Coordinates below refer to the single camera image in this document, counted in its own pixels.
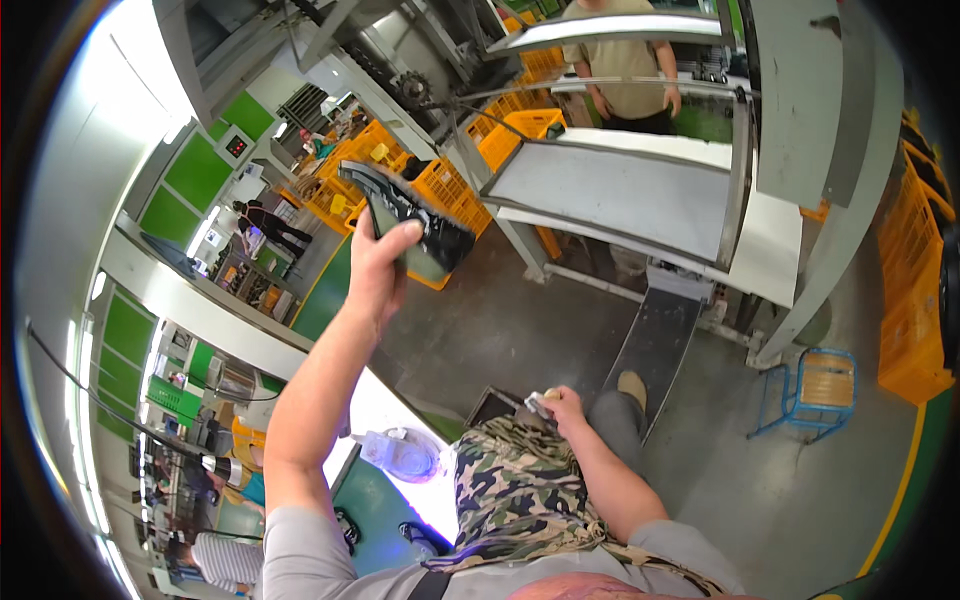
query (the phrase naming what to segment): camouflage apron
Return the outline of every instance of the camouflage apron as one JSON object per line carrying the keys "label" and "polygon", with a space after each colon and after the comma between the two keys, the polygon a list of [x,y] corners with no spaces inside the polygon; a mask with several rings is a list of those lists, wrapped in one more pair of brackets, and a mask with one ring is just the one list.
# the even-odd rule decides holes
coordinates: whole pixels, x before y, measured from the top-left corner
{"label": "camouflage apron", "polygon": [[608,537],[570,444],[512,417],[488,420],[458,442],[456,494],[460,534],[450,555],[423,563],[431,571],[601,547],[624,564],[675,573],[707,597],[725,593],[710,578]]}

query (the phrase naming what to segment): yellow floor line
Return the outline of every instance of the yellow floor line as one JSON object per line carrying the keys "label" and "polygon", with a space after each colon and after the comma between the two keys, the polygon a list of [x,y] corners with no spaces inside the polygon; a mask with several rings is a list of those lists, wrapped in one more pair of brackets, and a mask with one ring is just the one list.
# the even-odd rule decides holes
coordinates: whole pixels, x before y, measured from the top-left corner
{"label": "yellow floor line", "polygon": [[324,271],[330,266],[330,263],[333,262],[333,257],[337,255],[340,249],[344,246],[344,242],[347,241],[349,235],[345,235],[344,239],[340,240],[340,243],[337,244],[337,250],[333,251],[333,254],[326,260],[326,264],[322,269],[320,269],[320,274],[317,275],[317,278],[314,280],[313,285],[310,286],[310,291],[306,293],[306,296],[303,297],[303,302],[300,303],[300,306],[297,307],[297,312],[294,313],[294,318],[290,322],[290,326],[294,326],[294,323],[297,322],[297,317],[300,316],[300,311],[303,310],[303,307],[306,306],[306,299],[310,298],[310,295],[313,294],[313,288],[317,287],[317,283],[320,282],[320,278],[324,276]]}
{"label": "yellow floor line", "polygon": [[893,527],[894,520],[897,519],[897,513],[900,511],[903,496],[906,494],[906,489],[910,485],[910,475],[913,474],[914,463],[917,462],[917,450],[920,448],[920,437],[924,433],[925,416],[926,405],[921,404],[917,409],[917,421],[913,424],[913,440],[910,442],[910,452],[906,456],[906,465],[903,466],[903,476],[900,478],[900,487],[897,488],[897,495],[894,496],[894,503],[890,507],[890,513],[887,514],[887,520],[884,521],[883,527],[880,529],[880,535],[876,537],[874,547],[870,550],[870,554],[867,555],[867,560],[864,561],[863,566],[860,567],[860,572],[856,574],[857,577],[863,577],[870,572],[871,567],[874,566],[876,555],[880,553],[880,548],[883,547],[883,543],[887,540],[887,535],[890,533],[890,528]]}

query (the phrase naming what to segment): yellow shirt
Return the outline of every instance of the yellow shirt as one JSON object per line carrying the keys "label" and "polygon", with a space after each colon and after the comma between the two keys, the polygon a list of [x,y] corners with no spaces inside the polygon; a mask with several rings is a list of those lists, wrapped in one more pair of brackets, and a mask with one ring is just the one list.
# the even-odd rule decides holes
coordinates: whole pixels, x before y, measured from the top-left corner
{"label": "yellow shirt", "polygon": [[[645,14],[654,8],[647,0],[607,0],[598,11],[588,11],[573,0],[564,18],[576,19],[604,14]],[[585,60],[593,77],[657,77],[653,48],[642,39],[586,41],[564,46],[564,60]],[[642,119],[663,110],[663,86],[649,84],[600,84],[613,114],[622,119]]]}
{"label": "yellow shirt", "polygon": [[241,444],[234,446],[230,449],[229,452],[224,454],[228,458],[239,459],[240,464],[243,465],[243,474],[240,476],[240,485],[234,488],[230,484],[224,486],[223,495],[230,504],[243,504],[244,500],[247,498],[243,497],[241,493],[244,488],[247,487],[247,484],[250,483],[251,475],[254,471],[262,473],[263,469],[256,465],[256,462],[253,461],[253,456],[250,453],[250,444]]}

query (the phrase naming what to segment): man in beige shirt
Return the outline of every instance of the man in beige shirt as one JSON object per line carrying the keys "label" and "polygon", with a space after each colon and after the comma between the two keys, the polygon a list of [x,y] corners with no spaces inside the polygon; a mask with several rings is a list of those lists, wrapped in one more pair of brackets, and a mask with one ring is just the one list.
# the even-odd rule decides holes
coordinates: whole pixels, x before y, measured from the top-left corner
{"label": "man in beige shirt", "polygon": [[[647,0],[577,0],[567,5],[564,18],[653,11]],[[677,59],[668,41],[592,40],[564,46],[564,59],[573,63],[578,77],[657,77],[659,62],[668,79],[677,79]],[[605,130],[668,135],[671,117],[680,112],[675,85],[589,84],[587,90]]]}

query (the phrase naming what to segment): beige t-shirt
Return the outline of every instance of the beige t-shirt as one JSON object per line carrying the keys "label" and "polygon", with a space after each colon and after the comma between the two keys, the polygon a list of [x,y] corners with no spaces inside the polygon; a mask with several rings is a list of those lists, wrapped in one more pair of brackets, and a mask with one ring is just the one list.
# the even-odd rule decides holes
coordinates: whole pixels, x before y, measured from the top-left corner
{"label": "beige t-shirt", "polygon": [[[588,11],[571,1],[564,18],[577,19],[602,14],[644,14],[654,8],[647,0],[607,0],[599,11]],[[641,39],[587,41],[564,46],[564,60],[586,60],[593,77],[657,77],[653,48]],[[663,110],[663,86],[647,84],[600,84],[600,92],[613,114],[622,119],[642,119]]]}

